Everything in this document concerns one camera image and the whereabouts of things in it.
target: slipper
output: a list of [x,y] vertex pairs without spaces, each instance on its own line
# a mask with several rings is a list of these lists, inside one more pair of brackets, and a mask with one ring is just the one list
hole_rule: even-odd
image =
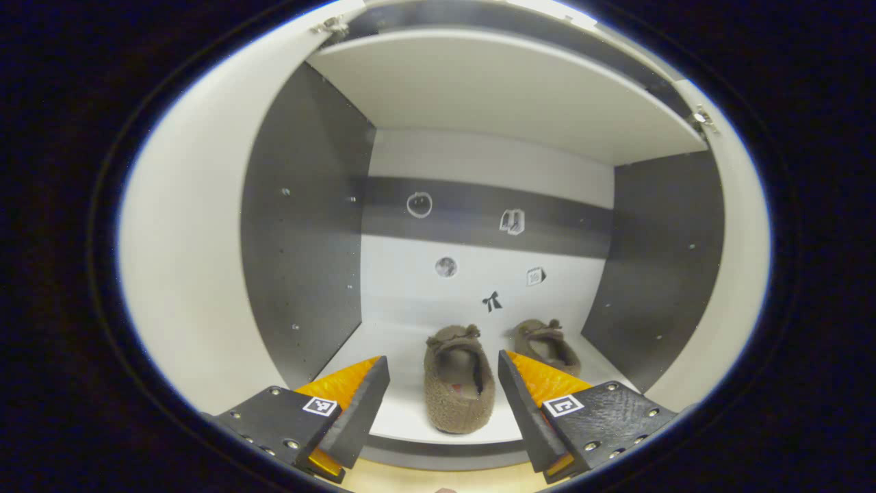
[[426,341],[426,412],[440,432],[471,433],[490,420],[496,384],[480,335],[474,325],[451,325]]
[[545,363],[572,376],[581,374],[581,361],[575,351],[563,340],[560,321],[548,325],[530,319],[514,328],[514,353]]

